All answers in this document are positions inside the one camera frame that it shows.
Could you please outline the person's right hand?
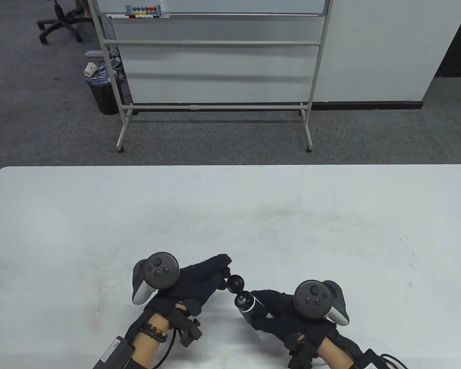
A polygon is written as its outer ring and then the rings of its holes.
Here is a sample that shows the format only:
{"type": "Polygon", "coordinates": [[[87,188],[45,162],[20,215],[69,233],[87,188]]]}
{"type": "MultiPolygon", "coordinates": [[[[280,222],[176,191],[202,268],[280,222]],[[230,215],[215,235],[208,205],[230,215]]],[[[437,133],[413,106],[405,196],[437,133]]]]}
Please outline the person's right hand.
{"type": "Polygon", "coordinates": [[[250,325],[257,331],[277,337],[290,352],[309,342],[316,355],[323,341],[332,339],[338,332],[336,324],[325,318],[310,320],[302,316],[294,305],[292,295],[269,289],[253,290],[251,293],[268,309],[272,318],[256,317],[250,325]]]}

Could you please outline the person's left hand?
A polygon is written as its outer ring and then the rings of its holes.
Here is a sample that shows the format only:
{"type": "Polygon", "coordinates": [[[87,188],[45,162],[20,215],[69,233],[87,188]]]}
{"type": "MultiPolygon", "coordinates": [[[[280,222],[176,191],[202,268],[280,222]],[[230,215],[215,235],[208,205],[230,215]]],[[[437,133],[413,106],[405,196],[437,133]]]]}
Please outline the person's left hand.
{"type": "Polygon", "coordinates": [[[232,259],[227,254],[213,256],[203,262],[180,270],[176,284],[159,290],[146,307],[162,316],[169,316],[182,305],[188,316],[197,316],[208,299],[217,291],[226,289],[226,279],[231,276],[232,259]]]}

